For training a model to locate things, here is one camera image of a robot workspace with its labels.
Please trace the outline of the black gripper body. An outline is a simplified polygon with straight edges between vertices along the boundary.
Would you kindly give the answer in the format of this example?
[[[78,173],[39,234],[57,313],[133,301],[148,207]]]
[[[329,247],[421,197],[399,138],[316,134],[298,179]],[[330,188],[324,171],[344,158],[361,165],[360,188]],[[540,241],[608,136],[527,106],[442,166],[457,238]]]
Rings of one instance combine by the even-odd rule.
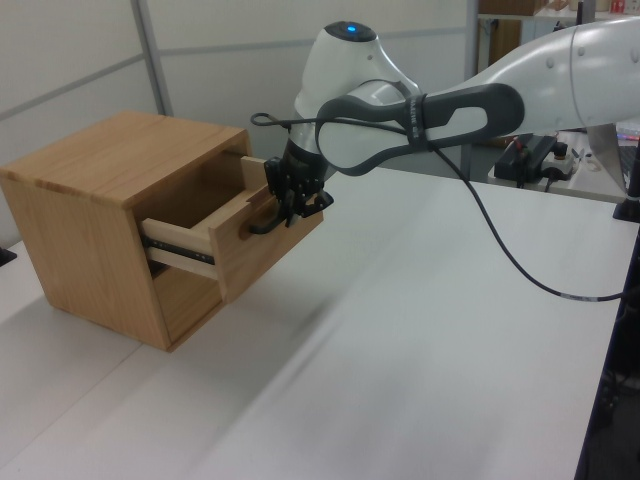
[[[328,163],[319,153],[286,146],[283,161],[285,174],[292,180],[292,190],[302,186],[304,193],[315,194],[324,187]]]

